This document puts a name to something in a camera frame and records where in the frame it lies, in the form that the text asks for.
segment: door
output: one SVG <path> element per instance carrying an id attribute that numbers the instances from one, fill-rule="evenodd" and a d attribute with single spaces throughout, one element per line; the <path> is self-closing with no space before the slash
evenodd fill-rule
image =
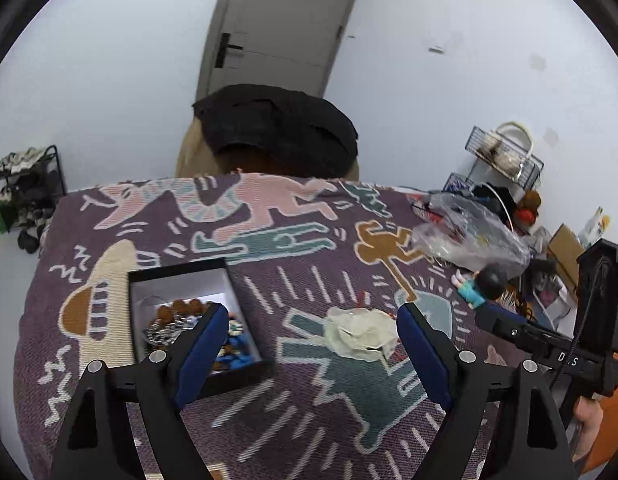
<path id="1" fill-rule="evenodd" d="M 321 96 L 353 1 L 219 0 L 198 98 L 238 83 Z"/>

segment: black door handle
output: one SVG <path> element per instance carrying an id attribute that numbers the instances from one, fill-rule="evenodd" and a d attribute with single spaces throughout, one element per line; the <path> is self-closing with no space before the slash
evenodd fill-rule
<path id="1" fill-rule="evenodd" d="M 214 68 L 223 68 L 225 66 L 225 56 L 227 55 L 228 48 L 233 48 L 234 50 L 243 49 L 239 45 L 230 44 L 229 38 L 231 38 L 231 34 L 229 34 L 228 32 L 223 32 L 220 35 L 220 45 L 218 46 L 218 55 L 215 57 Z"/>

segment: white wall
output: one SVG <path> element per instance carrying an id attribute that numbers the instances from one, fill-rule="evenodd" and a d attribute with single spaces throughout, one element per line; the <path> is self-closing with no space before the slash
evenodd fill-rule
<path id="1" fill-rule="evenodd" d="M 362 179 L 439 189 L 475 124 L 516 119 L 545 162 L 540 222 L 578 231 L 600 205 L 618 243 L 618 59 L 572 0 L 356 0 L 344 38 L 325 97 Z"/>
<path id="2" fill-rule="evenodd" d="M 0 158 L 55 143 L 70 189 L 173 176 L 215 1 L 49 1 L 0 65 Z"/>

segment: crumpled paper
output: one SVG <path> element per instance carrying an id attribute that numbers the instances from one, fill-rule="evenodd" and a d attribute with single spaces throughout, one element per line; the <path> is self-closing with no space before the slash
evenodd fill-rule
<path id="1" fill-rule="evenodd" d="M 395 319 L 378 309 L 331 307 L 324 338 L 326 347 L 339 356 L 367 362 L 389 359 L 398 345 Z"/>

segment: door frame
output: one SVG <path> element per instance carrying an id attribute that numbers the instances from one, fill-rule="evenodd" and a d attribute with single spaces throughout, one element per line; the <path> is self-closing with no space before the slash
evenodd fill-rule
<path id="1" fill-rule="evenodd" d="M 212 14 L 211 21 L 209 22 L 209 30 L 207 31 L 205 47 L 202 53 L 202 62 L 200 64 L 200 72 L 198 75 L 198 87 L 196 88 L 196 101 L 207 97 L 209 94 L 211 73 L 214 69 L 215 58 L 218 54 L 220 35 L 222 34 L 223 23 L 225 22 L 225 17 L 227 16 L 229 1 L 230 0 L 216 0 L 215 3 L 214 13 Z M 336 54 L 338 53 L 338 49 L 342 43 L 342 37 L 345 29 L 347 28 L 347 22 L 349 21 L 349 16 L 351 15 L 355 1 L 356 0 L 349 0 L 349 3 L 347 4 L 344 19 L 340 26 L 339 35 L 333 42 L 333 47 L 331 48 L 331 53 L 329 54 L 329 61 L 324 70 L 323 82 L 321 83 L 318 97 L 322 97 L 324 94 L 327 82 L 329 81 L 329 75 L 331 74 L 331 68 L 333 67 L 333 62 L 336 59 Z"/>

